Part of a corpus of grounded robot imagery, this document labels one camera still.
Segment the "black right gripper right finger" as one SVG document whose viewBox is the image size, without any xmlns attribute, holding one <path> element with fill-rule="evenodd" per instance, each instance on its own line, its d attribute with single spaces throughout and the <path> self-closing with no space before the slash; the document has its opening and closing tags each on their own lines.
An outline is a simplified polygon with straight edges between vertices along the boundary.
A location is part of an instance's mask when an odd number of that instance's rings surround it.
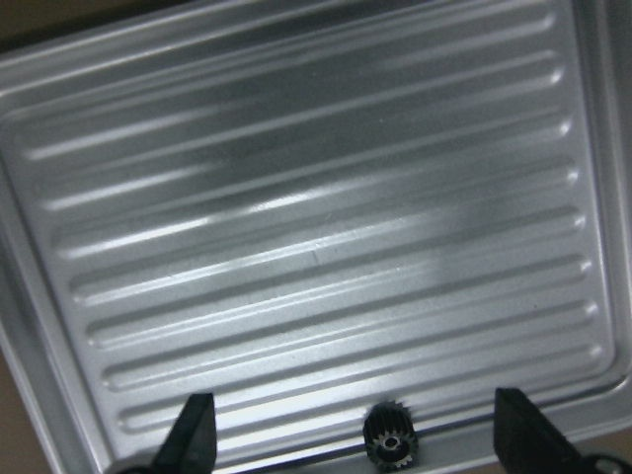
<svg viewBox="0 0 632 474">
<path fill-rule="evenodd" d="M 590 473 L 580 452 L 517 388 L 495 391 L 493 447 L 507 473 Z"/>
</svg>

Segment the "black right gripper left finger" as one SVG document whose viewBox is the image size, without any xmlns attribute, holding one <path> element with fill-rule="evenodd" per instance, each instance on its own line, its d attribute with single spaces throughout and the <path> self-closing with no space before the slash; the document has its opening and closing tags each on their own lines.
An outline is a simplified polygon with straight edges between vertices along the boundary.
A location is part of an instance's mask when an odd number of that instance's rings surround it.
<svg viewBox="0 0 632 474">
<path fill-rule="evenodd" d="M 212 393 L 191 395 L 154 456 L 153 473 L 211 473 L 217 456 Z"/>
</svg>

